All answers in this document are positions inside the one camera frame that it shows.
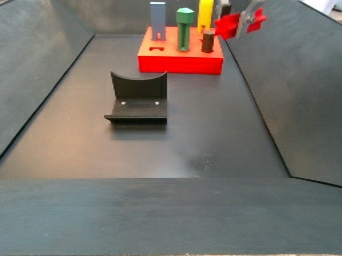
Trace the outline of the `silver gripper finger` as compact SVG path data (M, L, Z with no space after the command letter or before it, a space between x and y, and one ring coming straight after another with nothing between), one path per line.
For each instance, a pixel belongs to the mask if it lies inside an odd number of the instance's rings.
M262 7L266 0L252 0L248 8L241 12L236 37L248 32L248 27L256 21L256 11Z
M220 18L230 14L232 7L233 7L233 4L230 3L230 0L218 0L217 15Z

